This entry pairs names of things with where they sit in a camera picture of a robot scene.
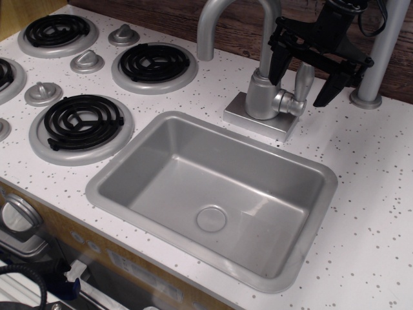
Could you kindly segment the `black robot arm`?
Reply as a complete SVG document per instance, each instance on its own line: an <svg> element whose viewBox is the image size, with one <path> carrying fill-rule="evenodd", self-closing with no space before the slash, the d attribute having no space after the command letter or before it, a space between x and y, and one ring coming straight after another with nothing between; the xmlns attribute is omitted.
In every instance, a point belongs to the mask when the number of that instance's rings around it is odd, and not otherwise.
<svg viewBox="0 0 413 310"><path fill-rule="evenodd" d="M347 30L367 6L367 1L326 1L313 23L277 18L268 42L270 82L277 85L296 58L328 74L315 107L328 105L345 87L358 87L374 61L350 42Z"/></svg>

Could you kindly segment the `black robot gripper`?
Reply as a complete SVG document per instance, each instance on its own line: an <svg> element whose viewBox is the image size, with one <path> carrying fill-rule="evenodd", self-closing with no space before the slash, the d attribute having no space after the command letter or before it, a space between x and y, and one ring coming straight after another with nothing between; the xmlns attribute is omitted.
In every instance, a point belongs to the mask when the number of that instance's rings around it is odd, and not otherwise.
<svg viewBox="0 0 413 310"><path fill-rule="evenodd" d="M270 82L278 85L291 59L300 59L330 74L313 103L314 107L327 106L346 87L351 76L361 77L374 64L347 37L353 19L367 6L367 2L326 2L313 23L277 18L276 30L268 42L272 50Z"/></svg>

